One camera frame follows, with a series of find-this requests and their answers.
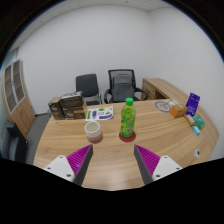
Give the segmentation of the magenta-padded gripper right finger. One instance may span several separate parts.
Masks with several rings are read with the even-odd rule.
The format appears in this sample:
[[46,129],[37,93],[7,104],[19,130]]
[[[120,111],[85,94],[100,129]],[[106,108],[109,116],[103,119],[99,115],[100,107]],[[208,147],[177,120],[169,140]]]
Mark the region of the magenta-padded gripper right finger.
[[134,145],[134,156],[145,185],[182,169],[168,155],[158,156],[139,145]]

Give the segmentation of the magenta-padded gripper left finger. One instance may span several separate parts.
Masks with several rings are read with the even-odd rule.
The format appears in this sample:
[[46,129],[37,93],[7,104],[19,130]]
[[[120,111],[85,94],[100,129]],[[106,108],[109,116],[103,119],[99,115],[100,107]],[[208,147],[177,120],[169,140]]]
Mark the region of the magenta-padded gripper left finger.
[[93,145],[87,145],[68,156],[59,155],[44,170],[81,186],[93,155]]

